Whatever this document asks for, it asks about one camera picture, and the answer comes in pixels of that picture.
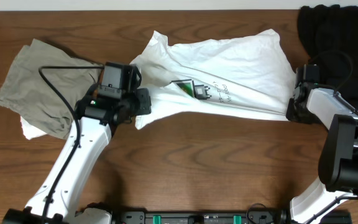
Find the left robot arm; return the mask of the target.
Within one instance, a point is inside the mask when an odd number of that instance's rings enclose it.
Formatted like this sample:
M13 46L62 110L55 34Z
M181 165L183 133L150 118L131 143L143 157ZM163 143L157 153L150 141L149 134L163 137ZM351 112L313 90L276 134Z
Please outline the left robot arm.
M141 88L136 65L108 62L98 81L75 107L67 141L45 182L23 210L9 209L3 223L112 223L113 213L100 203L77 210L78 200L98 157L117 127L150 114L149 91Z

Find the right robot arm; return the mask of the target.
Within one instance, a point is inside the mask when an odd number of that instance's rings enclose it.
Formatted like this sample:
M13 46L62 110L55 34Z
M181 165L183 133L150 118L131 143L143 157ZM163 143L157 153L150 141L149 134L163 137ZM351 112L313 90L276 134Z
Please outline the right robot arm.
M288 102L289 121L323 124L327 130L318 162L318 177L299 196L292 198L290 223L350 223L332 210L358 200L358 110L332 86L320 82L319 67L296 70L293 95Z

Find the white printed t-shirt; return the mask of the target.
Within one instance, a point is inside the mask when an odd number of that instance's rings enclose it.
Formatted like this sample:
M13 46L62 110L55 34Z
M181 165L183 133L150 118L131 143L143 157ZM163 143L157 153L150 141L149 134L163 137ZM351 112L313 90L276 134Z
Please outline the white printed t-shirt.
M182 112L284 121L295 73L273 29L257 35L169 45L154 32L132 63L142 74L151 113L135 126Z

